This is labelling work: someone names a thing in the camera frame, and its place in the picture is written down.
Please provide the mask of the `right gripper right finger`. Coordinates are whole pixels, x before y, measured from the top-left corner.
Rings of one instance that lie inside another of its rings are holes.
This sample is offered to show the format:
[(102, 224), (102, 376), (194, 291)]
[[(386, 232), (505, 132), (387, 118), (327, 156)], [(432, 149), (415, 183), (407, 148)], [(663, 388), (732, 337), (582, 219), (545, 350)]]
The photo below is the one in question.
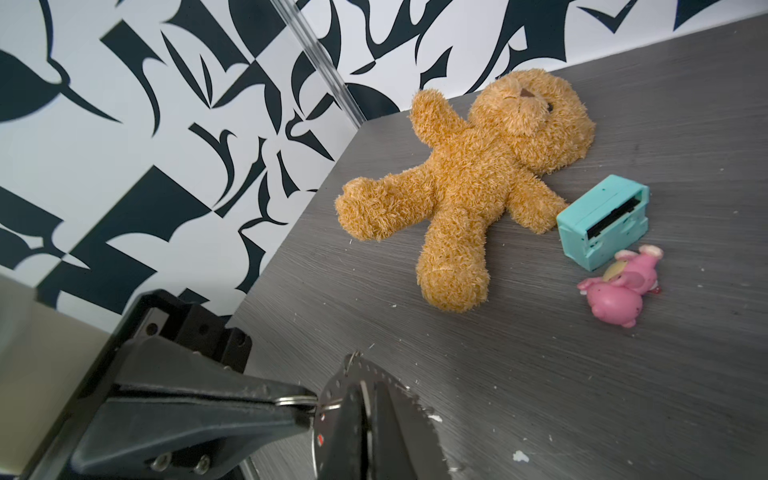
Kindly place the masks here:
[(378, 381), (370, 416), (370, 477), (449, 479), (436, 428), (419, 402), (403, 389)]

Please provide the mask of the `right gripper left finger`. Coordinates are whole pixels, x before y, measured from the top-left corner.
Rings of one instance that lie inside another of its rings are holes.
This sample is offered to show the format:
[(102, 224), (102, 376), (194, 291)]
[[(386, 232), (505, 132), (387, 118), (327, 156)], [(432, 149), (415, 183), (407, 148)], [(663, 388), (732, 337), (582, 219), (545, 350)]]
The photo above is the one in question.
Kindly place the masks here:
[(343, 397), (322, 408), (314, 423), (314, 460), (317, 479), (368, 478), (368, 416), (360, 383), (347, 387)]

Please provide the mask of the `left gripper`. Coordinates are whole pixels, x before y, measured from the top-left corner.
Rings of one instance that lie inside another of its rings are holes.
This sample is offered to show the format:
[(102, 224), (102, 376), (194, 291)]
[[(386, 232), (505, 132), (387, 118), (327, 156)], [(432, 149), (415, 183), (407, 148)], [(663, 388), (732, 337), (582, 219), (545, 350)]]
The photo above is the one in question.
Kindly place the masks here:
[(22, 478), (251, 478), (248, 456), (309, 430), (311, 415), (292, 406), (318, 401), (244, 375), (251, 348), (197, 303), (140, 295)]

